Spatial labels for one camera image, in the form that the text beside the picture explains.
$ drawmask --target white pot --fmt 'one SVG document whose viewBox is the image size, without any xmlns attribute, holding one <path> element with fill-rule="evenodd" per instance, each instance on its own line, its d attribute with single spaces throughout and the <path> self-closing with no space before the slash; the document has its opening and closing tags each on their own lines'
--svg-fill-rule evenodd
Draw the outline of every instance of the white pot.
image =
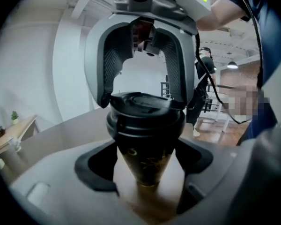
<svg viewBox="0 0 281 225">
<path fill-rule="evenodd" d="M 17 118 L 17 119 L 15 119 L 15 120 L 13 120 L 13 124 L 17 124 L 19 122 L 19 119 Z"/>
</svg>

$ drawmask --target green plant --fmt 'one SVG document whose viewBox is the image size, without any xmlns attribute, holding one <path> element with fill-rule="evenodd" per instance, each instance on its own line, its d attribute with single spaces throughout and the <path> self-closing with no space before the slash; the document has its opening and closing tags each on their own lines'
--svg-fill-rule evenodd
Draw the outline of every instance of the green plant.
<svg viewBox="0 0 281 225">
<path fill-rule="evenodd" d="M 11 114 L 11 120 L 16 120 L 18 118 L 18 114 L 16 111 L 13 111 L 13 113 Z"/>
</svg>

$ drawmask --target table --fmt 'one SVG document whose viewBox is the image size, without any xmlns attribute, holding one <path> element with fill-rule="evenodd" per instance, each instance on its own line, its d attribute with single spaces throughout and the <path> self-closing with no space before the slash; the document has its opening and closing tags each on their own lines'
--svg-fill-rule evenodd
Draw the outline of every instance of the table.
<svg viewBox="0 0 281 225">
<path fill-rule="evenodd" d="M 60 123 L 21 143 L 22 149 L 3 152 L 0 157 L 5 166 L 1 170 L 8 184 L 45 156 L 86 143 L 111 139 L 106 128 L 106 115 L 110 108 L 96 109 Z M 192 137 L 192 125 L 186 124 L 181 135 Z M 138 187 L 135 178 L 118 151 L 114 178 L 120 199 L 148 224 L 160 224 L 175 217 L 181 195 L 184 172 L 173 153 L 158 187 Z"/>
<path fill-rule="evenodd" d="M 35 122 L 35 120 L 36 116 L 31 116 L 7 128 L 5 134 L 0 137 L 0 150 L 4 149 L 8 145 L 10 137 L 15 137 L 17 140 L 21 140 L 25 132 Z"/>
</svg>

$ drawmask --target person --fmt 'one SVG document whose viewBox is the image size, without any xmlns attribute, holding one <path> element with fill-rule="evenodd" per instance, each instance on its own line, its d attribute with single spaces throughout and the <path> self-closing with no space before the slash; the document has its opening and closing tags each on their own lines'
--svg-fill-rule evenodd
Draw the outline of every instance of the person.
<svg viewBox="0 0 281 225">
<path fill-rule="evenodd" d="M 208 47 L 202 47 L 200 49 L 200 57 L 206 68 L 208 69 L 211 78 L 216 84 L 215 81 L 215 70 L 214 70 L 214 62 L 212 60 L 211 50 Z M 193 127 L 193 136 L 198 137 L 200 136 L 200 133 L 194 128 L 198 117 L 200 116 L 201 110 L 205 104 L 205 100 L 207 98 L 207 92 L 206 87 L 208 84 L 206 73 L 202 66 L 198 63 L 198 61 L 195 61 L 195 66 L 198 73 L 198 78 L 201 79 L 201 81 L 198 83 L 197 87 L 194 90 L 194 95 L 192 97 L 191 102 L 187 106 L 186 110 L 186 122 L 192 123 Z"/>
<path fill-rule="evenodd" d="M 281 64 L 281 0 L 247 0 L 259 23 L 263 69 L 260 70 L 257 87 L 260 89 Z M 229 22 L 250 20 L 250 13 L 243 0 L 217 0 L 211 6 L 211 14 L 197 21 L 199 30 L 216 30 Z M 277 123 L 270 104 L 260 97 L 257 115 L 237 143 L 256 138 L 262 131 Z"/>
</svg>

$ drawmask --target blue shirt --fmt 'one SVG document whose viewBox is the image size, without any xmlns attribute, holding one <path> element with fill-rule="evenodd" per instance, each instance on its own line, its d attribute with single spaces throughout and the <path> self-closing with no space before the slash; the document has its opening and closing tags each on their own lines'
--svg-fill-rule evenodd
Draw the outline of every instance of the blue shirt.
<svg viewBox="0 0 281 225">
<path fill-rule="evenodd" d="M 230 0 L 241 7 L 248 21 L 250 14 L 242 0 Z M 281 0 L 248 0 L 252 13 L 260 27 L 261 47 L 263 56 L 263 84 L 281 63 Z M 257 137 L 263 130 L 273 127 L 277 120 L 269 103 L 259 99 L 258 115 L 254 116 L 249 125 L 247 138 Z"/>
</svg>

